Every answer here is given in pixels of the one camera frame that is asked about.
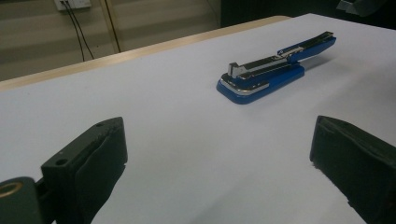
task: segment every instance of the stapler base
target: stapler base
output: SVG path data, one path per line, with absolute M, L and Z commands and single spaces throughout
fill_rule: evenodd
M 217 85 L 217 90 L 221 92 L 224 96 L 230 99 L 232 102 L 239 105 L 249 104 L 259 98 L 262 98 L 264 95 L 267 95 L 277 89 L 291 83 L 295 79 L 304 76 L 304 68 L 300 66 L 298 63 L 292 65 L 291 67 L 285 70 L 273 71 L 269 72 L 265 75 L 262 75 L 263 80 L 271 80 L 269 85 L 260 90 L 260 91 L 252 91 L 249 93 L 248 91 L 237 91 L 234 87 L 231 87 L 224 80 L 219 80 Z

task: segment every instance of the electrical cable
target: electrical cable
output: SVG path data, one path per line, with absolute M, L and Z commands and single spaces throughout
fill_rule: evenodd
M 213 8 L 212 4 L 210 4 L 209 0 L 206 0 L 206 2 L 210 6 L 210 8 L 212 9 L 212 12 L 213 12 L 213 14 L 215 16 L 216 24 L 218 25 L 218 27 L 220 27 L 219 17 L 218 17 L 218 14 L 216 13 L 216 10 Z
M 72 20 L 73 25 L 75 27 L 76 30 L 76 34 L 77 34 L 77 39 L 78 39 L 78 43 L 79 43 L 79 48 L 81 50 L 81 55 L 82 55 L 82 61 L 85 62 L 85 58 L 84 58 L 84 50 L 82 49 L 82 45 L 81 45 L 81 41 L 79 40 L 79 34 L 78 34 L 78 30 L 77 30 L 77 26 L 73 20 L 72 14 L 69 11 L 69 8 L 66 6 L 66 4 L 64 3 L 64 1 L 61 1 L 62 5 L 64 5 L 64 7 L 66 8 L 67 14 L 69 14 L 70 20 Z
M 78 20 L 77 20 L 75 14 L 74 14 L 74 12 L 73 12 L 73 9 L 70 7 L 70 4 L 69 4 L 68 1 L 66 1 L 66 4 L 69 6 L 70 12 L 72 13 L 73 18 L 75 19 L 75 21 L 76 21 L 76 23 L 77 23 L 78 29 L 79 29 L 79 31 L 81 32 L 81 36 L 82 36 L 82 39 L 84 40 L 85 46 L 87 47 L 88 51 L 89 51 L 90 54 L 91 54 L 91 57 L 93 58 L 91 49 L 90 49 L 90 47 L 88 47 L 87 41 L 85 40 L 84 33 L 82 32 L 81 26 L 79 26 L 79 22 L 78 22 Z

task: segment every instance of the blue stapler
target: blue stapler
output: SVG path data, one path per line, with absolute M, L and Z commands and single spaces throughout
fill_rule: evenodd
M 268 58 L 243 65 L 230 63 L 217 89 L 236 104 L 249 104 L 302 77 L 304 68 L 298 61 L 321 53 L 332 46 L 335 39 L 331 32 L 325 32 Z

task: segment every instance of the wall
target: wall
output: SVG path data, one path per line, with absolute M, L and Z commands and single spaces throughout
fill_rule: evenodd
M 119 52 L 109 15 L 121 51 L 219 28 L 220 0 L 91 1 L 75 14 L 95 58 Z M 82 62 L 73 23 L 51 0 L 0 1 L 0 32 L 0 81 Z
M 98 0 L 76 17 L 94 57 L 115 53 Z M 50 0 L 0 2 L 0 31 L 0 80 L 82 62 L 73 23 Z

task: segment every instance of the white table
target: white table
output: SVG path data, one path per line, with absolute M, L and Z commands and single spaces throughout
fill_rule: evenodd
M 251 62 L 324 31 L 305 76 L 250 105 L 216 91 Z M 396 32 L 305 15 L 0 92 L 0 180 L 27 175 L 122 116 L 126 170 L 93 223 L 361 224 L 309 161 L 318 115 L 396 146 Z

